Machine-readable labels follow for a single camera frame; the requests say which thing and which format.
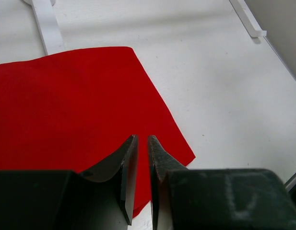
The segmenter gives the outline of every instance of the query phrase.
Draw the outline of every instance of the white table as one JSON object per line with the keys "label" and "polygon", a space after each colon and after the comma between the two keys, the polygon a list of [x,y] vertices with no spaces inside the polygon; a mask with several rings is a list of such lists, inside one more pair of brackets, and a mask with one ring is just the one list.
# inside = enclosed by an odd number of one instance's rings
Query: white table
{"label": "white table", "polygon": [[[190,168],[296,171],[296,82],[228,0],[57,0],[67,50],[131,46],[196,159]],[[34,15],[0,0],[0,63],[44,55]],[[152,229],[150,207],[131,230]]]}

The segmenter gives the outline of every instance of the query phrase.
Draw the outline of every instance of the white plastic bracket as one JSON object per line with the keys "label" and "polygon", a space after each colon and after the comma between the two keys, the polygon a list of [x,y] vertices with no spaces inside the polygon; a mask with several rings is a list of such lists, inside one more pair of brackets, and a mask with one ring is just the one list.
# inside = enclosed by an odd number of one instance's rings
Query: white plastic bracket
{"label": "white plastic bracket", "polygon": [[230,0],[230,2],[251,37],[264,37],[267,35],[267,31],[261,29],[244,0]]}
{"label": "white plastic bracket", "polygon": [[58,23],[53,11],[56,0],[23,0],[33,8],[46,55],[65,51]]}

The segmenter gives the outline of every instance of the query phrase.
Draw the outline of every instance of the red cloth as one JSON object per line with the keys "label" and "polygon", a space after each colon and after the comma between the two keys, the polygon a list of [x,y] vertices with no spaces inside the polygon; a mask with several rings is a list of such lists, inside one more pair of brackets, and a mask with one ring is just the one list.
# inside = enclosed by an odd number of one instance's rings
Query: red cloth
{"label": "red cloth", "polygon": [[194,155],[133,50],[73,50],[0,65],[0,169],[83,171],[139,136],[134,215],[150,200],[147,137]]}

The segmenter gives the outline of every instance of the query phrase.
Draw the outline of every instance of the gray wall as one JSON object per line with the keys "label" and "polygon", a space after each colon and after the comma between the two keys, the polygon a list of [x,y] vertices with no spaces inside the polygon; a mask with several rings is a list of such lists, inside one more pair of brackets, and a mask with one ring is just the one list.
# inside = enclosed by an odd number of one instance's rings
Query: gray wall
{"label": "gray wall", "polygon": [[296,0],[246,0],[267,38],[296,78]]}

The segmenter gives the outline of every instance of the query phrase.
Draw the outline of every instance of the red towel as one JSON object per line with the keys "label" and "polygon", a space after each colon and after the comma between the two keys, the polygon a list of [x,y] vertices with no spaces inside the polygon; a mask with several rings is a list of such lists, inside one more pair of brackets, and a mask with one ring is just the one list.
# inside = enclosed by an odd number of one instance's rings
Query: red towel
{"label": "red towel", "polygon": [[83,171],[139,136],[134,216],[150,200],[147,137],[194,155],[133,50],[73,50],[0,65],[0,169]]}

